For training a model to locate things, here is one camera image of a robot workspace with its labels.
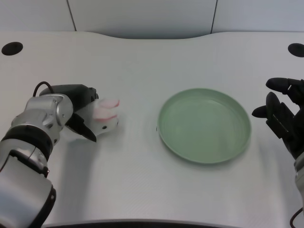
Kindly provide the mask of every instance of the white table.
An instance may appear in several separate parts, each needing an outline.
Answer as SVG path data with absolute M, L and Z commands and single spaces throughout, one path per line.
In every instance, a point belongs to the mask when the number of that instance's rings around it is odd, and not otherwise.
M 0 133 L 40 81 L 84 84 L 118 97 L 118 128 L 97 143 L 63 137 L 49 159 L 57 200 L 45 224 L 103 219 L 166 219 L 242 228 L 286 228 L 302 207 L 294 160 L 265 120 L 271 77 L 304 78 L 291 43 L 304 33 L 218 33 L 181 40 L 129 40 L 87 32 L 1 32 Z M 238 100 L 252 123 L 251 145 L 236 159 L 198 165 L 167 150 L 156 132 L 160 107 L 178 91 L 206 87 Z M 292 111 L 297 107 L 279 95 Z M 296 219 L 304 226 L 303 217 Z

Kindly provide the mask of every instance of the green plate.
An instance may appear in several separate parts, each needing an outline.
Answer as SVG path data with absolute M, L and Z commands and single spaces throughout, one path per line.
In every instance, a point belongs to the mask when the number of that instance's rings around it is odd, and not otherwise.
M 171 97 L 158 118 L 164 143 L 177 155 L 199 163 L 227 161 L 242 153 L 251 134 L 243 107 L 211 89 L 190 89 Z

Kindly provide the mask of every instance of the circular hole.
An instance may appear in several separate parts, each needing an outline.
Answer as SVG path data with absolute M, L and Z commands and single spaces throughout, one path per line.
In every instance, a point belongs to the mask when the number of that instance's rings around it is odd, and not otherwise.
M 303 44 L 291 44 L 288 46 L 290 54 L 297 57 L 304 57 L 304 45 Z
M 2 54 L 6 56 L 13 56 L 18 54 L 23 49 L 23 45 L 19 42 L 11 42 L 2 48 Z

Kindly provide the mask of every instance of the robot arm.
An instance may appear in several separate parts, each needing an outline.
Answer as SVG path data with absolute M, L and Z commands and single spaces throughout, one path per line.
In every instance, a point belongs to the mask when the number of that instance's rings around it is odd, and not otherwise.
M 300 107 L 294 115 L 284 103 L 280 103 L 273 92 L 270 92 L 266 97 L 266 105 L 255 109 L 252 115 L 267 119 L 266 124 L 278 138 L 283 139 L 287 150 L 295 159 L 295 183 L 304 204 L 304 80 L 271 78 L 266 86 L 288 95 L 291 101 Z M 291 227 L 294 227 L 293 219 L 294 217 L 291 219 Z
M 75 114 L 95 98 L 96 90 L 84 85 L 50 87 L 30 98 L 24 112 L 12 121 L 0 142 L 0 227 L 42 226 L 56 200 L 47 179 L 48 158 L 65 125 L 96 141 Z

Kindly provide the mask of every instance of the cable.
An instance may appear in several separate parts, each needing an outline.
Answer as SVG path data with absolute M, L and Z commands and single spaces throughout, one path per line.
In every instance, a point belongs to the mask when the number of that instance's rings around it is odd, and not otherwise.
M 50 85 L 49 83 L 47 83 L 47 82 L 40 82 L 40 83 L 36 86 L 36 88 L 35 88 L 35 90 L 34 90 L 34 93 L 33 93 L 33 96 L 36 96 L 37 90 L 38 90 L 39 87 L 40 87 L 41 85 L 43 85 L 43 84 L 47 85 L 47 87 L 48 87 L 48 89 L 50 90 L 50 92 L 51 92 L 52 94 L 54 94 L 54 90 L 53 90 L 53 88 L 51 87 L 51 85 Z
M 295 219 L 295 217 L 297 217 L 302 211 L 303 211 L 303 208 L 299 209 L 299 210 L 291 217 L 290 222 L 289 222 L 291 228 L 295 228 L 295 226 L 293 225 L 294 219 Z

